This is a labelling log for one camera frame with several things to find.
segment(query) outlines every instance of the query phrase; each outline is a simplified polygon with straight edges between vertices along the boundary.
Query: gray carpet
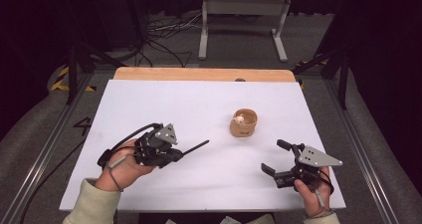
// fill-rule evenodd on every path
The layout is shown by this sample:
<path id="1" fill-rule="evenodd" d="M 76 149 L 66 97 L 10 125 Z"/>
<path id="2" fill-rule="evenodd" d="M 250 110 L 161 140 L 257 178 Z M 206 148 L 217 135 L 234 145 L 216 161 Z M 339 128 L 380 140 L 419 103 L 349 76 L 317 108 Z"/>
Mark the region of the gray carpet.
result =
<path id="1" fill-rule="evenodd" d="M 187 62 L 189 67 L 292 69 L 296 62 L 312 58 L 331 18 L 331 16 L 320 15 L 288 17 L 282 33 L 282 40 L 289 58 L 287 63 L 280 63 L 277 57 L 273 40 L 269 35 L 277 21 L 269 17 L 261 17 L 255 22 L 245 22 L 231 17 L 214 19 L 210 25 L 208 56 L 205 61 L 197 59 L 200 39 L 198 28 L 193 27 L 172 38 L 159 39 L 157 42 L 174 53 L 191 52 L 192 55 Z M 174 56 L 156 51 L 149 46 L 145 46 L 143 54 L 154 66 L 179 66 Z M 189 54 L 178 55 L 183 62 L 186 62 L 189 56 Z M 129 60 L 126 63 L 147 66 L 146 59 L 140 58 L 141 55 L 136 56 L 137 61 Z M 341 113 L 336 108 L 337 103 L 330 97 L 327 81 L 323 81 L 317 75 L 318 70 L 319 67 L 312 68 L 300 78 L 305 82 L 304 95 L 325 150 L 344 162 L 344 166 L 335 169 L 347 205 L 347 208 L 337 210 L 340 222 L 420 223 L 422 198 L 395 160 L 350 75 L 346 113 L 355 126 L 397 221 L 387 222 L 383 219 L 374 194 L 368 186 L 367 178 L 353 151 L 352 139 L 341 119 Z M 60 69 L 52 74 L 52 81 L 59 71 Z M 100 66 L 93 75 L 79 75 L 80 81 L 85 77 L 89 81 L 88 86 L 97 87 L 97 90 L 81 92 L 68 120 L 64 123 L 63 132 L 57 137 L 54 152 L 47 160 L 48 165 L 41 179 L 86 137 L 83 135 L 84 128 L 74 127 L 74 124 L 86 117 L 92 122 L 106 82 L 112 78 L 112 74 L 113 70 L 104 65 Z M 337 78 L 333 80 L 333 83 L 337 84 Z M 51 132 L 65 109 L 66 100 L 67 92 L 50 92 L 47 98 L 21 118 L 1 141 L 0 213 L 2 215 L 0 216 L 10 215 L 8 208 L 13 203 L 40 151 L 50 140 Z M 68 213 L 59 211 L 58 208 L 79 151 L 80 149 L 55 171 L 38 191 L 28 209 L 25 223 L 61 223 L 65 218 Z M 301 223 L 303 215 L 303 210 L 275 213 L 278 224 Z M 119 213 L 118 223 L 137 223 L 137 214 Z"/>

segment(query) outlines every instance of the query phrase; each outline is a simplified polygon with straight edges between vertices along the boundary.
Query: white table surface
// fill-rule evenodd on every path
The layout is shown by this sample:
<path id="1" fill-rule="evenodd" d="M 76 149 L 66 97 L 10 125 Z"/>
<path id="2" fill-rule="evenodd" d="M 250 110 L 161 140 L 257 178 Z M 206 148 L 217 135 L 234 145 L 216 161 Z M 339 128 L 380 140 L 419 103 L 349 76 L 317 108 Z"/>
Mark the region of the white table surface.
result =
<path id="1" fill-rule="evenodd" d="M 255 133 L 234 137 L 229 124 L 236 110 L 258 115 Z M 277 188 L 261 163 L 289 171 L 294 155 L 278 139 L 324 151 L 297 83 L 108 82 L 93 126 L 63 196 L 61 210 L 72 210 L 86 177 L 98 177 L 97 160 L 107 148 L 152 122 L 174 124 L 185 151 L 209 139 L 178 162 L 140 177 L 122 193 L 118 209 L 135 212 L 281 211 L 301 209 L 293 187 Z M 335 176 L 331 208 L 345 203 Z"/>

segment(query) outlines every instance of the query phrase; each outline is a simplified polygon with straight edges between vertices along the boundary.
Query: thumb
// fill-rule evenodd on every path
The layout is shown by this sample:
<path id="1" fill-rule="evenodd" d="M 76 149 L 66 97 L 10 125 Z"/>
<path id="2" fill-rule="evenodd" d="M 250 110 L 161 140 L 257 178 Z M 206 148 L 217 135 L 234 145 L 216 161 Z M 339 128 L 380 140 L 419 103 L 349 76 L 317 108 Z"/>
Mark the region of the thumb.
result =
<path id="1" fill-rule="evenodd" d="M 299 194 L 304 200 L 307 200 L 314 195 L 310 192 L 310 189 L 299 179 L 295 180 L 295 187 L 298 190 Z"/>

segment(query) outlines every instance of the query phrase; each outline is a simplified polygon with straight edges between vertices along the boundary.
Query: black pointer rod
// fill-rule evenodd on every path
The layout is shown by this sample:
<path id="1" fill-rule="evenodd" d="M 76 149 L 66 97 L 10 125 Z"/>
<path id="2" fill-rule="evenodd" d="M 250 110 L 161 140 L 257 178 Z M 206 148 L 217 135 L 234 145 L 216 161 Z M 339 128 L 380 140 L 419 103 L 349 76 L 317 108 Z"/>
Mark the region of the black pointer rod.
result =
<path id="1" fill-rule="evenodd" d="M 190 148 L 189 150 L 187 150 L 187 151 L 183 152 L 183 156 L 184 156 L 184 155 L 186 155 L 186 154 L 188 154 L 189 152 L 191 152 L 191 151 L 193 151 L 193 150 L 195 150 L 195 149 L 198 149 L 198 148 L 200 148 L 201 146 L 203 146 L 203 145 L 207 144 L 209 141 L 210 141 L 210 140 L 205 140 L 205 141 L 203 141 L 203 142 L 199 143 L 198 145 L 196 145 L 196 146 L 194 146 L 194 147 Z"/>

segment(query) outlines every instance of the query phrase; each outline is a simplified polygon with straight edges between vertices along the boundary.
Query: wooden tabletop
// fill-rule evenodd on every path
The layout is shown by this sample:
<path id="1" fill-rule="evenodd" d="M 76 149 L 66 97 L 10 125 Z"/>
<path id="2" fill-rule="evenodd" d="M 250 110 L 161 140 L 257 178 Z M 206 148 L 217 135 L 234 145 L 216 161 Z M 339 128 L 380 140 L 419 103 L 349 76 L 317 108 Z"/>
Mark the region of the wooden tabletop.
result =
<path id="1" fill-rule="evenodd" d="M 118 68 L 115 80 L 144 81 L 236 81 L 295 82 L 289 70 L 204 69 L 204 68 Z"/>

